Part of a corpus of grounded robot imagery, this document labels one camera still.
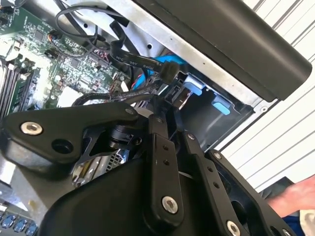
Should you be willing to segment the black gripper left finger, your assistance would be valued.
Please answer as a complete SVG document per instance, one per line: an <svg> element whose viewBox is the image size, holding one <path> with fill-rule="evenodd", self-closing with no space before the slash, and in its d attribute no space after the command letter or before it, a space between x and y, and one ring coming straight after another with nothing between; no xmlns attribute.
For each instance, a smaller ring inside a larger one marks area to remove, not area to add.
<svg viewBox="0 0 315 236"><path fill-rule="evenodd" d="M132 103L111 102L87 106L13 113L0 123L0 150L17 166L14 190L31 217L41 223L52 205L78 189L72 183L74 167L117 149L135 159L173 158L176 148L169 134L169 101L141 95L149 107L143 114Z"/></svg>

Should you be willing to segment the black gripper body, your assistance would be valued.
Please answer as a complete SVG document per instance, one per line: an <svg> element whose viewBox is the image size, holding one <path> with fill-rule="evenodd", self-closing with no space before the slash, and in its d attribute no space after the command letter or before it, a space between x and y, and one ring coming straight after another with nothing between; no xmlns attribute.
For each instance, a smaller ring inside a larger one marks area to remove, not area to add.
<svg viewBox="0 0 315 236"><path fill-rule="evenodd" d="M41 236L221 236L217 210L173 158L135 159L59 198Z"/></svg>

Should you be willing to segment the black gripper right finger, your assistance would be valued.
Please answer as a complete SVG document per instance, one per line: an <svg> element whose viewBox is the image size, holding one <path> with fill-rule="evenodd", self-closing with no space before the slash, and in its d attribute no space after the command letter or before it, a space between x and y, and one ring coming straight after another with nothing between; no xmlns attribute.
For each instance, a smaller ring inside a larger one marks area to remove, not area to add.
<svg viewBox="0 0 315 236"><path fill-rule="evenodd" d="M180 111L169 110L169 134L179 151L179 169L196 186L200 222L209 236L293 236L295 232L217 150L204 152L183 128Z"/></svg>

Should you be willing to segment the person's bare hand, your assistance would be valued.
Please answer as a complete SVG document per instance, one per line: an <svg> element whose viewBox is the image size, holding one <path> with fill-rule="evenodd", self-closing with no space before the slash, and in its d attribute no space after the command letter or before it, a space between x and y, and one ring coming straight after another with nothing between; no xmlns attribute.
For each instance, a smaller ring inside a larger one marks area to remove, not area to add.
<svg viewBox="0 0 315 236"><path fill-rule="evenodd" d="M267 202L280 217L286 217L300 210L314 210L315 176L289 186L283 193Z"/></svg>

